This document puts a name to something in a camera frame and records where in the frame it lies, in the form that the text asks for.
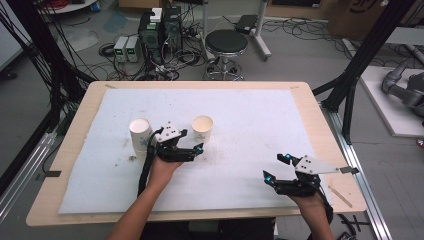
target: black stool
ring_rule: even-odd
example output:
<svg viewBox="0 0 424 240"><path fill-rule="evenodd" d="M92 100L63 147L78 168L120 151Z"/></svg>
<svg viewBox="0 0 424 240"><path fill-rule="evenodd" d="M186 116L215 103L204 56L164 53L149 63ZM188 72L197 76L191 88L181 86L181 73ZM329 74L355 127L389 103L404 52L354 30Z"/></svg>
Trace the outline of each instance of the black stool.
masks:
<svg viewBox="0 0 424 240"><path fill-rule="evenodd" d="M233 81L244 80L241 75L241 66L228 58L237 57L246 51L246 38L233 30L217 30L209 33L205 39L206 49L215 55L216 59L206 65L204 77L225 80L227 75L233 77Z"/></svg>

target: round seat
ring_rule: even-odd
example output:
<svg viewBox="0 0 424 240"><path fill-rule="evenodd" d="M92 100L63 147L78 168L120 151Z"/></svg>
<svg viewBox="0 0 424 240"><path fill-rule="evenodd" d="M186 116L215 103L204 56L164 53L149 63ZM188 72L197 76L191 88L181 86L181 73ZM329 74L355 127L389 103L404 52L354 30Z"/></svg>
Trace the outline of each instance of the round seat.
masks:
<svg viewBox="0 0 424 240"><path fill-rule="evenodd" d="M236 57L246 50L247 39L233 30L217 30L206 36L205 46L214 55Z"/></svg>

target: wooden table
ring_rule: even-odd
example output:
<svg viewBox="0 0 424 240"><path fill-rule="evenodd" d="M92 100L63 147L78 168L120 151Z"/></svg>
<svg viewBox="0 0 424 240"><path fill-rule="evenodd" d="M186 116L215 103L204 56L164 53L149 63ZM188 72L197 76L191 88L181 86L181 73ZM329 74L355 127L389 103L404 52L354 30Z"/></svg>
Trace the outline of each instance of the wooden table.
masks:
<svg viewBox="0 0 424 240"><path fill-rule="evenodd" d="M90 85L52 164L51 171L61 171L60 177L46 178L28 214L29 226L116 222L121 213L58 214L66 192L73 164L77 159L91 122L96 116L108 88L119 89L282 89L290 90L296 102L305 130L317 158L337 167L346 161L313 96L303 82L113 82L100 81ZM335 212L365 211L366 204L351 174L326 174ZM153 212L149 221L200 220L284 216L299 214L297 208L266 208L245 210L208 210L184 212Z"/></svg>

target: human arm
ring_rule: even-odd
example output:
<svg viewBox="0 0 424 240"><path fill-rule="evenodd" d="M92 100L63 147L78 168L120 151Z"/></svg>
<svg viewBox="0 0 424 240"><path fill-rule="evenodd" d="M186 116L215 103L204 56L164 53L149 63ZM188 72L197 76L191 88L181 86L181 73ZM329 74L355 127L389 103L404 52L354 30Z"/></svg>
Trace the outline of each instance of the human arm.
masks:
<svg viewBox="0 0 424 240"><path fill-rule="evenodd" d="M300 213L308 224L314 240L334 240L325 213L324 201L317 193L311 197L289 197L299 207Z"/></svg>
<svg viewBox="0 0 424 240"><path fill-rule="evenodd" d="M106 239L139 239L156 200L181 165L181 162L168 163L156 157L146 189L122 215Z"/></svg>

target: floor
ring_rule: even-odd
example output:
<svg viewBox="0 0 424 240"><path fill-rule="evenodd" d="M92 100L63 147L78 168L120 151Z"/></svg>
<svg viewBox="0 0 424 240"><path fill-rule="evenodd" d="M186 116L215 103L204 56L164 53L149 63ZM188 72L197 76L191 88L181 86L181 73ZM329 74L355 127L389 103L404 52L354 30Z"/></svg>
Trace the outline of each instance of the floor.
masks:
<svg viewBox="0 0 424 240"><path fill-rule="evenodd" d="M118 13L113 4L107 6L98 14L89 9L74 14L61 16L62 24L73 27L88 28L95 33L99 42L78 54L87 65L105 62L98 54L101 45L116 41L120 34L137 32L138 21L127 20ZM237 17L228 17L237 22ZM209 27L231 28L224 18L216 17L209 20ZM294 35L278 28L274 20L266 21L262 36L269 47L272 56L265 62L256 44L249 39L245 54L237 58L243 67L246 81L305 81L310 87L316 88L339 76L349 64L349 58L339 42L330 39L316 39L317 35L302 33L301 40ZM373 65L396 65L403 56L394 52L393 46L386 46L377 56ZM49 93L31 62L21 55L11 66L18 74L16 79L0 78L0 173L3 173L14 156L29 138L36 126L41 122L49 109ZM128 71L139 67L137 64L127 66ZM95 65L91 68L99 79L107 79L113 70L107 64ZM179 71L178 80L201 80L204 65L187 67ZM328 93L317 96L323 100ZM424 182L424 150L419 148L414 138L392 137L384 122L376 111L370 97L363 86L358 83L355 106L352 119L351 140L360 160L364 174L378 202L384 220L386 221L391 239L420 239L424 235L424 190L420 183ZM58 137L52 149L60 143ZM46 167L53 160L53 155L47 159ZM0 239L101 239L110 231L112 224L69 225L60 227L28 227L26 216L32 202L42 185L38 169L31 178L25 190L21 193L0 224ZM365 213L347 214L346 217L359 222L355 226L359 239L378 239L367 225L369 220ZM308 229L300 217L281 219L278 223L280 238L306 239ZM348 231L341 219L335 217L332 224L335 237Z"/></svg>

